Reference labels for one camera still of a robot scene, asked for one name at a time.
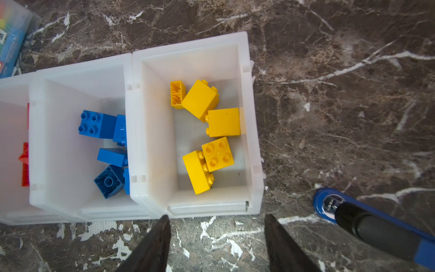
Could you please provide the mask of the long red lego brick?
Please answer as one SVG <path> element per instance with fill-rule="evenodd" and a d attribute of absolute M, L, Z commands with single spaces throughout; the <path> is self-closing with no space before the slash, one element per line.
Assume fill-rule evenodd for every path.
<path fill-rule="evenodd" d="M 22 187 L 29 187 L 29 158 L 28 158 L 28 142 L 23 144 L 23 153 L 18 158 L 22 163 Z"/>

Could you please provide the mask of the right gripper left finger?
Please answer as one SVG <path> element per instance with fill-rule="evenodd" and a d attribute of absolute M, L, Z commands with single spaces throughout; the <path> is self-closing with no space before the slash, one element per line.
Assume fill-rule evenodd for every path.
<path fill-rule="evenodd" d="M 165 272 L 171 237 L 169 217 L 163 215 L 116 272 Z"/>

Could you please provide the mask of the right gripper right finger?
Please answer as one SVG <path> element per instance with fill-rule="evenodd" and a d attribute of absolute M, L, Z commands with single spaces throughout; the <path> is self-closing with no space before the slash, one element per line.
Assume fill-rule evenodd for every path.
<path fill-rule="evenodd" d="M 272 214 L 265 215 L 265 238 L 271 272 L 320 272 Z"/>

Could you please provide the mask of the blue lego brick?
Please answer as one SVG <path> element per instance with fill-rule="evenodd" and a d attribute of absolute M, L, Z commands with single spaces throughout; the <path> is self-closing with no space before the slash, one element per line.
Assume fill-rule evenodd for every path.
<path fill-rule="evenodd" d="M 124 188 L 125 178 L 123 172 L 123 168 L 109 165 L 94 179 L 94 183 L 99 188 L 105 199 L 115 196 Z"/>
<path fill-rule="evenodd" d="M 123 169 L 123 177 L 125 180 L 124 190 L 125 190 L 126 194 L 129 195 L 130 194 L 130 174 L 129 174 L 128 168 Z"/>
<path fill-rule="evenodd" d="M 125 115 L 121 115 L 121 114 L 117 115 L 116 124 L 113 133 L 113 142 L 116 142 L 118 146 L 127 147 Z"/>
<path fill-rule="evenodd" d="M 86 111 L 81 114 L 79 134 L 100 139 L 112 139 L 117 118 L 108 114 Z"/>
<path fill-rule="evenodd" d="M 127 167 L 128 152 L 121 148 L 101 148 L 97 160 L 117 167 Z"/>

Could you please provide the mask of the small yellow lego brick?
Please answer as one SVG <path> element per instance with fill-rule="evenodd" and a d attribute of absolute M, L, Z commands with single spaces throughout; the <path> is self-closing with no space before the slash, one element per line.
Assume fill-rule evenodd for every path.
<path fill-rule="evenodd" d="M 175 109 L 184 109 L 182 101 L 186 95 L 186 88 L 182 81 L 173 81 L 170 83 L 171 89 L 171 106 Z"/>

